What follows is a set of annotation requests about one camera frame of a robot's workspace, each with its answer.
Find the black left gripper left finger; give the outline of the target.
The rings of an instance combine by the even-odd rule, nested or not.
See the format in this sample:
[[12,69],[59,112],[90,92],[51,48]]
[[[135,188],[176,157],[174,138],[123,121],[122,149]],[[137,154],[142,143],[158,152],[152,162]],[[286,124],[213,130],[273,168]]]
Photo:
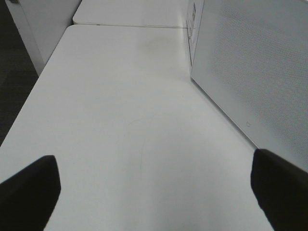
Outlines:
[[0,184],[0,229],[44,230],[60,192],[55,156],[45,155],[34,161]]

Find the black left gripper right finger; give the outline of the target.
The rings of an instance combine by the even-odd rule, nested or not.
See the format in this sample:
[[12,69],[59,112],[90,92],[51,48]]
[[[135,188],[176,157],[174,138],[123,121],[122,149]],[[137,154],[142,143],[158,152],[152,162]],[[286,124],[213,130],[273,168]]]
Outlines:
[[255,149],[250,185],[275,231],[308,229],[308,174],[267,149]]

